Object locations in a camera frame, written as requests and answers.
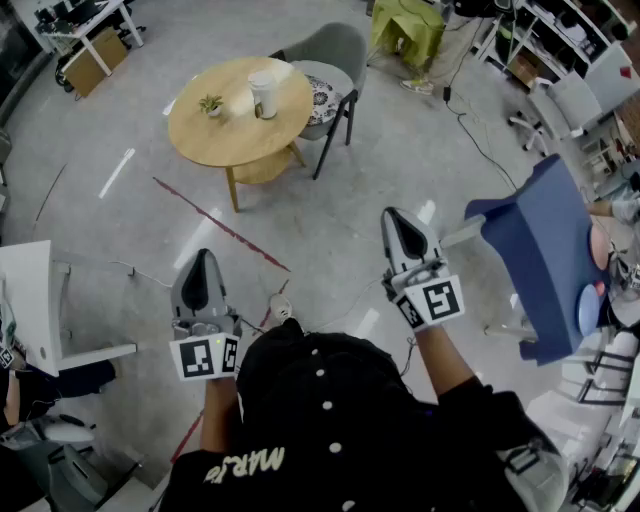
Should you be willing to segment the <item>person in black shirt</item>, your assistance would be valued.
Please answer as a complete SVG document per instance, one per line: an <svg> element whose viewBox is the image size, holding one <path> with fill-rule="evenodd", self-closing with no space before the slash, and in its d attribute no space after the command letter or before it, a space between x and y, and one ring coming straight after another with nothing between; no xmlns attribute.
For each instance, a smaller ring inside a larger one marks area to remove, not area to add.
<svg viewBox="0 0 640 512"><path fill-rule="evenodd" d="M568 470L478 377L419 401L386 352L289 319L248 348L227 453L180 456L159 512L559 512Z"/></svg>

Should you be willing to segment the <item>white shelf rack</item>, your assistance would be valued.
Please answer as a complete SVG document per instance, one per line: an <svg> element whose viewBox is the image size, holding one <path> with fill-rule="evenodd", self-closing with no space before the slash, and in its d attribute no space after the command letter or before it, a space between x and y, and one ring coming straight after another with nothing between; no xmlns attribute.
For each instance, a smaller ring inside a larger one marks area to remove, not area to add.
<svg viewBox="0 0 640 512"><path fill-rule="evenodd" d="M576 73L608 115L640 94L640 64L624 42L638 24L610 0L510 0L474 43L472 54L530 89Z"/></svg>

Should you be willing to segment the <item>round wooden table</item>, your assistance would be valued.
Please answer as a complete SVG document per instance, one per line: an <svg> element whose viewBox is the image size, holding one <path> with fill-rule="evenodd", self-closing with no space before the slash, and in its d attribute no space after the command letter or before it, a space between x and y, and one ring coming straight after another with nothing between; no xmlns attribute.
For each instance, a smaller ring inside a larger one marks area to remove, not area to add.
<svg viewBox="0 0 640 512"><path fill-rule="evenodd" d="M277 114L257 119L248 76L269 70L275 77ZM199 100L220 95L217 117L200 111ZM169 115L171 143L186 159L226 172L231 203L239 210L236 185L258 185L280 176L292 160L306 162L296 138L312 112L312 88L291 64L271 57L242 57L215 65L190 81Z"/></svg>

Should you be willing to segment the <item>person's white shoe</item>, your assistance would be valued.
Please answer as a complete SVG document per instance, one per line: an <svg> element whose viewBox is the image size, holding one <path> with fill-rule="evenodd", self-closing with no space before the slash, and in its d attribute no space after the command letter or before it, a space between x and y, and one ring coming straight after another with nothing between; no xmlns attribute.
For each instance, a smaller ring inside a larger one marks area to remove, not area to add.
<svg viewBox="0 0 640 512"><path fill-rule="evenodd" d="M284 324L293 318L293 308L290 301L281 293L273 294L269 301L270 311L275 319Z"/></svg>

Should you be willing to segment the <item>grey shell chair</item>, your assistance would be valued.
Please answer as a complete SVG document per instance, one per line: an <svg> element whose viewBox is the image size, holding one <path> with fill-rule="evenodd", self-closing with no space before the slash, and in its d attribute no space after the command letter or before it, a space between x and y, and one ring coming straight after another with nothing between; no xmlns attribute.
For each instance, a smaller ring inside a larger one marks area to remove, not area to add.
<svg viewBox="0 0 640 512"><path fill-rule="evenodd" d="M321 172L331 143L342 120L347 121L345 144L351 143L355 108L366 78L367 44L355 27L332 22L323 25L309 37L282 48L271 56L287 62L305 76L313 75L332 85L344 95L336 114L329 123L306 127L300 137L306 141L325 140L313 177Z"/></svg>

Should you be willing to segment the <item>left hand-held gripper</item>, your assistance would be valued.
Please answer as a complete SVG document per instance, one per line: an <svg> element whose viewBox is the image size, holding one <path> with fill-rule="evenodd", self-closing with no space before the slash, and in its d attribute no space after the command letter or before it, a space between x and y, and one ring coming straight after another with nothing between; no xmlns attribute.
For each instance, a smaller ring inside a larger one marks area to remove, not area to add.
<svg viewBox="0 0 640 512"><path fill-rule="evenodd" d="M233 378L242 329L241 317L227 307L216 257L197 251L171 288L174 339L170 353L181 381Z"/></svg>

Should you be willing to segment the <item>white desk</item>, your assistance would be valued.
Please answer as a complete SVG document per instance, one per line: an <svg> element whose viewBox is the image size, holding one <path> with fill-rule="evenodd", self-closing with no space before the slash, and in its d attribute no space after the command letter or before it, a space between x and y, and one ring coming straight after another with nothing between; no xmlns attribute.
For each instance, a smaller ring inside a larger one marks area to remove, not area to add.
<svg viewBox="0 0 640 512"><path fill-rule="evenodd" d="M129 342L71 355L63 353L62 292L76 266L135 275L132 266L63 251L49 240L0 247L0 277L5 279L5 297L17 323L17 341L26 350L27 363L53 377L137 352L137 345Z"/></svg>
<svg viewBox="0 0 640 512"><path fill-rule="evenodd" d="M98 64L106 72L107 76L112 71L105 65L100 56L95 51L89 34L101 25L104 25L115 13L119 13L126 25L125 34L132 35L139 47L144 45L141 33L146 31L142 25L138 26L131 18L131 13L127 4L130 0L77 0L71 5L70 0L65 0L65 7L71 9L65 13L59 9L56 13L53 8L55 18L48 22L40 22L36 25L36 32L56 45L57 40L69 39L79 41L97 60Z"/></svg>

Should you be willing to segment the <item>person's left forearm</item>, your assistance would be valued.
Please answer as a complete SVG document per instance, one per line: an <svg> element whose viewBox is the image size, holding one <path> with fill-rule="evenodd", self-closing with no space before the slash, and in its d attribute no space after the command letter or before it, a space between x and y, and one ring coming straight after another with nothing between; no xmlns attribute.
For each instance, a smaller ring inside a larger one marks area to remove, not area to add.
<svg viewBox="0 0 640 512"><path fill-rule="evenodd" d="M202 417L200 448L212 453L227 453L236 444L242 424L234 378L208 380Z"/></svg>

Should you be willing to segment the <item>pink round object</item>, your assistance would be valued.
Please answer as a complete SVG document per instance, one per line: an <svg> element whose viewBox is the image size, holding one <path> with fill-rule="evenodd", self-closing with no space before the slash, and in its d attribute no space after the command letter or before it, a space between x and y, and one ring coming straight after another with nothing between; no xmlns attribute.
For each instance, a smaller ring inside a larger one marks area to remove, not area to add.
<svg viewBox="0 0 640 512"><path fill-rule="evenodd" d="M610 240L607 233L597 224L592 224L589 232L589 247L594 264L605 271L609 267Z"/></svg>

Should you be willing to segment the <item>cardboard box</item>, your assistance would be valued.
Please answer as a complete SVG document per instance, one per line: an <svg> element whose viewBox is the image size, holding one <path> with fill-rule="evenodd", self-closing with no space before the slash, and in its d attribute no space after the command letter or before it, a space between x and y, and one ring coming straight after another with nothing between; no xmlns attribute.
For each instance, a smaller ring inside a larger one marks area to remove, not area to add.
<svg viewBox="0 0 640 512"><path fill-rule="evenodd" d="M91 43L111 71L128 55L128 50L112 27L102 30ZM82 48L70 58L62 67L61 74L81 97L87 97L107 77L106 72L86 48Z"/></svg>

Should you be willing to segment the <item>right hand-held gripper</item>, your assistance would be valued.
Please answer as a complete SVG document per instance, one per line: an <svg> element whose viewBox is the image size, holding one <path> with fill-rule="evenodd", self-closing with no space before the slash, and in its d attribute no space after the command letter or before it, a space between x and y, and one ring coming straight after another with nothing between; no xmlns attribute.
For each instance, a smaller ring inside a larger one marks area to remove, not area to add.
<svg viewBox="0 0 640 512"><path fill-rule="evenodd" d="M440 257L439 241L428 224L411 212L387 207L381 215L381 232L391 267L382 285L413 331L465 313L459 276Z"/></svg>

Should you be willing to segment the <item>blue round plate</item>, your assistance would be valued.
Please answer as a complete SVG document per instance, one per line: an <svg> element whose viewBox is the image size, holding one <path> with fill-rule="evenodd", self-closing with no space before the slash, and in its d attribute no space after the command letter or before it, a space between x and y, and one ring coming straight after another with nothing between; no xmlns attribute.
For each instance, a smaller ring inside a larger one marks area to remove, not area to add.
<svg viewBox="0 0 640 512"><path fill-rule="evenodd" d="M579 294L576 316L578 329L583 337L592 334L596 330L603 296L604 288L601 282L597 286L593 284L586 285Z"/></svg>

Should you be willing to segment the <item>white lidded paper cup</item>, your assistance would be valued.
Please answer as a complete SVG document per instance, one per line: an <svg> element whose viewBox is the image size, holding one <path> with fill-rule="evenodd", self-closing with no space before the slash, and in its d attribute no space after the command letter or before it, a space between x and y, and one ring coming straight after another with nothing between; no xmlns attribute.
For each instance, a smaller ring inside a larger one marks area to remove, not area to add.
<svg viewBox="0 0 640 512"><path fill-rule="evenodd" d="M273 90L252 90L254 115L257 119L272 119L277 114L277 100Z"/></svg>

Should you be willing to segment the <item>patterned seat cushion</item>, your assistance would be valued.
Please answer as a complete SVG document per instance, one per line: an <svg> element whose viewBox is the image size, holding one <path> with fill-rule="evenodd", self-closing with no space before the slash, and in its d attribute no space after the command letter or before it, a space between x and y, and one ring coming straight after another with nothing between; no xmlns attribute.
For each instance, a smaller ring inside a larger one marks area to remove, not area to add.
<svg viewBox="0 0 640 512"><path fill-rule="evenodd" d="M312 88L313 107L307 127L315 127L331 122L338 112L344 97L328 82L313 75L306 75Z"/></svg>

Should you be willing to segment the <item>white office chair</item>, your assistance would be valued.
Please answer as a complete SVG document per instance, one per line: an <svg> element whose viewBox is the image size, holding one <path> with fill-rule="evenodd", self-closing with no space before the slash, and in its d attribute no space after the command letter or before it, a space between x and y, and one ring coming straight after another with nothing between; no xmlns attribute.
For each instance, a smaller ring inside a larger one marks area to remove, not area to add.
<svg viewBox="0 0 640 512"><path fill-rule="evenodd" d="M531 151L537 146L543 158L550 155L547 141L580 137L586 125L602 114L596 96L575 71L557 82L536 77L526 99L533 116L518 110L507 124L525 129L528 139L522 149Z"/></svg>

